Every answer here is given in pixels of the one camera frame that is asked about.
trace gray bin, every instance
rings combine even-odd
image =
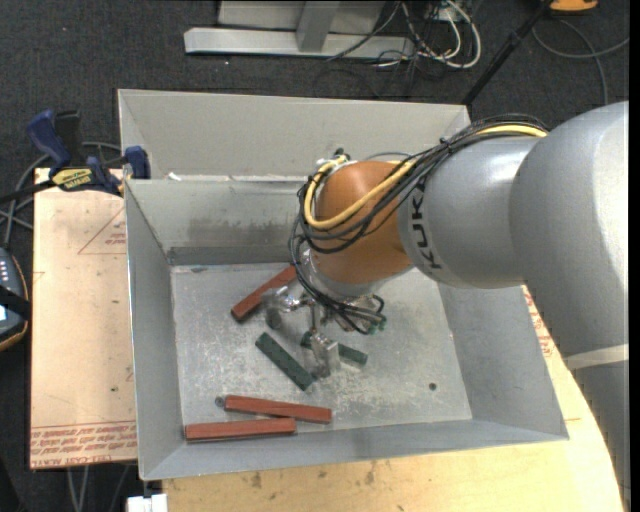
[[[354,158],[419,151],[467,124],[463,107],[121,91],[120,108],[123,146],[143,145],[157,178],[129,181],[125,196],[143,479],[566,438],[519,288],[453,289],[416,270],[391,280],[383,333],[327,331],[367,365],[306,392],[254,345],[269,332],[310,368],[306,314],[277,331],[260,312],[243,324],[230,315],[287,265],[296,191],[315,160],[337,145]],[[169,173],[181,181],[160,179]],[[225,394],[327,406],[334,420],[188,444],[185,424],[247,418],[214,404]]]

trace cardboard sheet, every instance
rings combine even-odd
[[[137,457],[125,237],[121,198],[35,196],[32,469]]]

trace red wooden stick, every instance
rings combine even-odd
[[[227,395],[224,400],[225,411],[284,416],[311,423],[331,423],[331,409],[305,404],[276,402],[248,396]]]
[[[194,423],[184,428],[187,441],[215,441],[266,435],[294,434],[293,418],[227,421],[222,423]]]
[[[231,315],[238,322],[242,322],[251,314],[259,305],[262,300],[262,294],[271,288],[282,288],[289,284],[296,277],[296,269],[293,265],[288,266],[282,272],[262,286],[251,292],[244,299],[238,302],[231,308]]]

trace yellow clamp label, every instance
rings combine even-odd
[[[93,171],[88,168],[84,169],[62,169],[56,174],[51,181],[59,187],[67,190],[91,183]]]

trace black device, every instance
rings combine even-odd
[[[0,351],[20,341],[31,313],[20,267],[11,253],[0,247]]]

